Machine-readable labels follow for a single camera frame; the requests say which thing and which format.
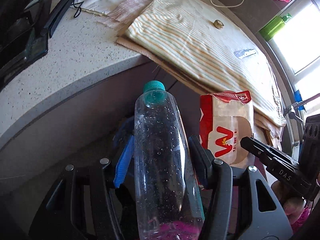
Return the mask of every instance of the red and white box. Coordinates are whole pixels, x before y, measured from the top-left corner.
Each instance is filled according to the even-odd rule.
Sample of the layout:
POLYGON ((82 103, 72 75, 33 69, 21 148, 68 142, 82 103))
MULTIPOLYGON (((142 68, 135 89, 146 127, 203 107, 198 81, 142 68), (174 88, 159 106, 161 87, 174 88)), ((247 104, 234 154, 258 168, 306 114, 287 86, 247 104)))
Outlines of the red and white box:
POLYGON ((246 166, 248 152, 240 140, 253 133, 253 104, 250 92, 224 91, 200 97, 200 143, 215 158, 232 166, 246 166))

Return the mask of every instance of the metal rod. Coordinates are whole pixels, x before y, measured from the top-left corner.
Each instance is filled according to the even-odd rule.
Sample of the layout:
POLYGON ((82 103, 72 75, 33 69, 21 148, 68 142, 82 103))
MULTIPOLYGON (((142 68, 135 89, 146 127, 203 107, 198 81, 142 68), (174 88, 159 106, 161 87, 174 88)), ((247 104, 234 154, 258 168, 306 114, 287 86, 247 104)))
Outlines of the metal rod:
POLYGON ((318 94, 314 95, 313 97, 308 98, 308 99, 306 99, 306 100, 293 103, 292 106, 293 106, 293 108, 297 109, 299 106, 303 106, 303 105, 305 105, 306 103, 309 103, 310 101, 312 101, 312 100, 314 100, 314 99, 316 99, 316 98, 318 98, 318 97, 320 97, 320 93, 318 93, 318 94))

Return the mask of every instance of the striped towel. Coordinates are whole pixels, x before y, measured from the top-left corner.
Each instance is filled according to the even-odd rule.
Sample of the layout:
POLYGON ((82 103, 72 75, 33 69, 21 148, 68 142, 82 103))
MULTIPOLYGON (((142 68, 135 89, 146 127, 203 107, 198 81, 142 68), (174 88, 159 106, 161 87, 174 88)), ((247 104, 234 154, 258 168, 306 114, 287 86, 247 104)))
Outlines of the striped towel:
POLYGON ((125 35, 207 90, 249 90, 256 112, 286 124, 281 95, 266 56, 228 18, 200 0, 154 0, 125 35), (213 26, 220 20, 224 28, 213 26), (239 59, 235 51, 255 49, 239 59))

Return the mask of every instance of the plastic water bottle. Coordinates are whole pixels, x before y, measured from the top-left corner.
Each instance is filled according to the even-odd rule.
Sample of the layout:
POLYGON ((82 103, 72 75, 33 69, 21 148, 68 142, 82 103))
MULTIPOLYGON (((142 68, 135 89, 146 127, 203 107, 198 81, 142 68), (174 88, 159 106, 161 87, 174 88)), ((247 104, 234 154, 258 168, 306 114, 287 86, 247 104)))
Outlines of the plastic water bottle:
POLYGON ((148 82, 134 116, 140 240, 198 239, 204 213, 180 113, 159 81, 148 82))

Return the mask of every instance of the metal screw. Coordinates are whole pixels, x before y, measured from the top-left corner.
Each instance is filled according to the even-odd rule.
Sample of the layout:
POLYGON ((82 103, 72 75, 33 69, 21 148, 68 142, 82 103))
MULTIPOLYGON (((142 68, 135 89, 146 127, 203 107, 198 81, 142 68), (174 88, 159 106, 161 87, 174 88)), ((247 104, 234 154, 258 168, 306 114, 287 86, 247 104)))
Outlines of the metal screw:
POLYGON ((72 171, 73 168, 74 168, 74 166, 73 166, 72 164, 68 164, 68 165, 66 166, 66 171, 72 171))
POLYGON ((101 164, 108 164, 109 163, 109 159, 108 158, 102 158, 101 160, 100 160, 100 163, 101 164))
POLYGON ((249 171, 252 171, 252 172, 256 172, 257 171, 257 167, 253 166, 253 165, 248 166, 248 169, 249 169, 249 171))
POLYGON ((215 164, 217 164, 217 165, 223 164, 223 160, 221 160, 221 159, 214 159, 213 162, 214 162, 215 164))

